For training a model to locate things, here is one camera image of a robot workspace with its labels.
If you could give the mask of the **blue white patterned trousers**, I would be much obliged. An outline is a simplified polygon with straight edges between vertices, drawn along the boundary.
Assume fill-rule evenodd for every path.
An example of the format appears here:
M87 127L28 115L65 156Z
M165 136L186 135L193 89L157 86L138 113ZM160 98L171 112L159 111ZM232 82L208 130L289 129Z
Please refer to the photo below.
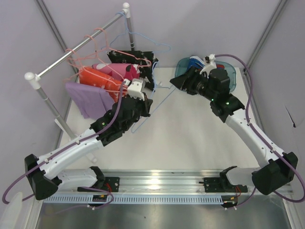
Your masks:
M191 68L195 68L195 69L199 70L199 72L200 72L201 69L205 66L204 59L205 58L202 59L195 55L189 57L186 71L188 72ZM217 66L217 69L224 69L224 66L222 64L216 64L216 66Z

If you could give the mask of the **light blue wire hanger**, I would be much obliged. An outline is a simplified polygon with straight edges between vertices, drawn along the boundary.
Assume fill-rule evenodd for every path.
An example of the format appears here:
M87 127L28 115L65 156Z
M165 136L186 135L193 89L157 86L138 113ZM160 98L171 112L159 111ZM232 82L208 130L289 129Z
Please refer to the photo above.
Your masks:
M170 79L175 77L175 67L159 67L155 64L152 70L152 79L154 80L154 88L148 94L149 99L153 100L150 108L150 117L142 117L139 122L134 124L131 128L132 134L135 134L141 127L150 121L157 110L162 106L166 99L175 91L175 87L170 83Z

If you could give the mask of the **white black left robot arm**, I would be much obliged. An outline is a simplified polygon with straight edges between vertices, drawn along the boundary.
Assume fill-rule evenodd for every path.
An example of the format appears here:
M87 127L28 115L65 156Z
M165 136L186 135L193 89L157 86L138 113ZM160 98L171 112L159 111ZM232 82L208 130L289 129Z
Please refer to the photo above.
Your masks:
M59 190L102 188L105 178L98 167L68 169L68 166L122 137L141 117L150 116L152 104L147 96L140 99L127 95L71 142L40 157L34 154L25 157L26 177L34 197L44 200Z

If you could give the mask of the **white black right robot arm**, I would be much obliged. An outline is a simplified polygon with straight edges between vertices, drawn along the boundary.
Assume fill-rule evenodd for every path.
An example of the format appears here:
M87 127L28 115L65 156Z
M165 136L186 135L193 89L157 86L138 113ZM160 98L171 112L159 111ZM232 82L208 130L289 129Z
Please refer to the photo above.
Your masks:
M191 67L186 73L172 78L170 83L188 94L208 99L212 112L234 130L253 153L259 167L250 170L250 178L243 178L237 168L229 169L226 176L231 184L253 185L260 193L269 195L293 180L297 156L277 147L246 117L245 106L230 93L230 78L225 69L200 73Z

